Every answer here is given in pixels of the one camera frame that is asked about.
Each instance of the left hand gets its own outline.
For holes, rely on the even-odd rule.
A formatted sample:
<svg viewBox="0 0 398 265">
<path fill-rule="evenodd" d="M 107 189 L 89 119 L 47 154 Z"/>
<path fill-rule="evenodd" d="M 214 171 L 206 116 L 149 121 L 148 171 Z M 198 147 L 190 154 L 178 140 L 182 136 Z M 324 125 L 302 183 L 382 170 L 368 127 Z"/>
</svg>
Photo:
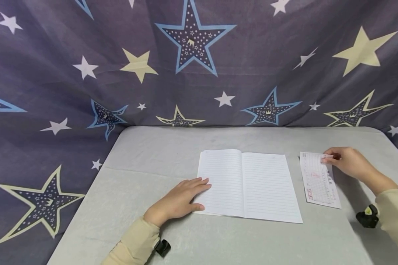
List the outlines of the left hand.
<svg viewBox="0 0 398 265">
<path fill-rule="evenodd" d="M 180 182 L 146 211 L 144 220 L 160 227 L 169 219 L 180 218 L 193 211 L 203 211 L 205 207 L 202 204 L 190 202 L 199 193 L 210 189 L 208 181 L 209 179 L 196 178 Z"/>
</svg>

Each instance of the hand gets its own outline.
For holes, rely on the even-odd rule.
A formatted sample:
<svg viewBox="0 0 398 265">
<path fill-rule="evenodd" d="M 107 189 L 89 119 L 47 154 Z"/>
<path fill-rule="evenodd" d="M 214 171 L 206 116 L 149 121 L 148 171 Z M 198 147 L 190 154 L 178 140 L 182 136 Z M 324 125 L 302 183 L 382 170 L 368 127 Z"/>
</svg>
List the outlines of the hand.
<svg viewBox="0 0 398 265">
<path fill-rule="evenodd" d="M 324 164 L 334 165 L 360 181 L 380 173 L 359 151 L 351 147 L 332 147 L 324 153 L 333 155 L 333 158 L 323 158 Z"/>
<path fill-rule="evenodd" d="M 190 202 L 199 193 L 210 189 L 211 184 L 207 184 L 208 181 L 209 179 L 196 178 L 180 182 L 146 211 L 144 220 L 160 227 L 169 219 L 205 210 L 202 204 Z"/>
<path fill-rule="evenodd" d="M 376 196 L 386 190 L 398 189 L 392 179 L 380 173 L 359 151 L 351 147 L 332 147 L 324 153 L 333 155 L 333 158 L 323 158 L 323 163 L 335 165 L 345 174 L 362 181 Z"/>
</svg>

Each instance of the lined notebook page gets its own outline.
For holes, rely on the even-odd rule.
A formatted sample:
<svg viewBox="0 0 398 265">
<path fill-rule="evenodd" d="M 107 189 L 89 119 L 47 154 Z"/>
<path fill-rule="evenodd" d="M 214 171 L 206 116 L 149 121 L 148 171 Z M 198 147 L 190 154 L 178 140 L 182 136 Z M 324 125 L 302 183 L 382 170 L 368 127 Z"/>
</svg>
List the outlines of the lined notebook page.
<svg viewBox="0 0 398 265">
<path fill-rule="evenodd" d="M 245 217 L 303 223 L 285 155 L 243 153 Z"/>
<path fill-rule="evenodd" d="M 241 160 L 241 151 L 234 149 L 200 154 L 198 177 L 209 178 L 212 187 L 195 198 L 205 206 L 196 213 L 244 217 Z"/>
</svg>

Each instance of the blank white paper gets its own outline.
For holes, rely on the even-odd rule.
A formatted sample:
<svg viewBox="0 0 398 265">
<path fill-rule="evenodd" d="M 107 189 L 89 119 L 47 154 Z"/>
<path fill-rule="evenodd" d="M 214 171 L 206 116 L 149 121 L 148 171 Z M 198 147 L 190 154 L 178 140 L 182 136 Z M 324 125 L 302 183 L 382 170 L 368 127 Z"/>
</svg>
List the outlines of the blank white paper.
<svg viewBox="0 0 398 265">
<path fill-rule="evenodd" d="M 305 197 L 309 203 L 341 209 L 338 189 L 333 181 L 332 166 L 321 162 L 325 157 L 332 156 L 300 152 Z"/>
</svg>

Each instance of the right hand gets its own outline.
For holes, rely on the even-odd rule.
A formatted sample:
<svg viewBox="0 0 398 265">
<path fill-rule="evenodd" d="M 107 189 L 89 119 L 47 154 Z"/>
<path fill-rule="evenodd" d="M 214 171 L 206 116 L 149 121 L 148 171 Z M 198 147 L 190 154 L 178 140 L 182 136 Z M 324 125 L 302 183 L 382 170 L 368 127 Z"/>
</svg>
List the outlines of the right hand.
<svg viewBox="0 0 398 265">
<path fill-rule="evenodd" d="M 380 174 L 359 151 L 351 147 L 332 147 L 324 153 L 333 155 L 333 158 L 323 158 L 324 164 L 334 165 L 359 181 Z"/>
</svg>

